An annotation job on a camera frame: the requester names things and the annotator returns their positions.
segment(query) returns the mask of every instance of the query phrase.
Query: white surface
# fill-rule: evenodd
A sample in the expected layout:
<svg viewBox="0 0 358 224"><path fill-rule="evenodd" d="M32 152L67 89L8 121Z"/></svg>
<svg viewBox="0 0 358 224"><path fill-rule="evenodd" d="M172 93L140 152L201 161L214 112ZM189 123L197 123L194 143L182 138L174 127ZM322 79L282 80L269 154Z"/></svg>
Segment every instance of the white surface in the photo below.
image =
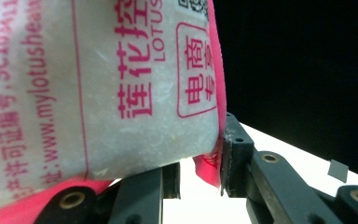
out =
<svg viewBox="0 0 358 224"><path fill-rule="evenodd" d="M242 125L255 141L258 151L272 151L281 154L312 187L335 196L343 185L358 185L358 175L349 172L346 184L327 175L329 161L313 156L297 147ZM192 159L181 161L182 200L164 200L163 223L251 223L246 212L246 199L220 197L220 190L199 179L194 173Z"/></svg>

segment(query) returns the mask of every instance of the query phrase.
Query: pink packaging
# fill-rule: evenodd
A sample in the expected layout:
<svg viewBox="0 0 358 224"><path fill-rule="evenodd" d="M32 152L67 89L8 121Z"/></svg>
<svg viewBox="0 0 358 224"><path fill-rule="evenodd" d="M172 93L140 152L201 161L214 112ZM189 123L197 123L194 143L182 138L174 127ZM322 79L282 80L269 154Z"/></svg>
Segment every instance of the pink packaging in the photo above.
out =
<svg viewBox="0 0 358 224"><path fill-rule="evenodd" d="M208 12L206 1L0 0L0 207L73 176L211 152L226 101Z"/></svg>

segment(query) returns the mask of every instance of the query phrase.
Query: black background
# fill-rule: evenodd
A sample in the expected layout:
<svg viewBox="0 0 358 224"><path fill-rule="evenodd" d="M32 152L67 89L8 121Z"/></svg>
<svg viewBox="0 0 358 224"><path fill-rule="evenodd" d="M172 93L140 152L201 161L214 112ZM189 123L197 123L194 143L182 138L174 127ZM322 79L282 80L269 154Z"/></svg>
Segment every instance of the black background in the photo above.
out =
<svg viewBox="0 0 358 224"><path fill-rule="evenodd" d="M358 174L358 1L214 5L227 110Z"/></svg>

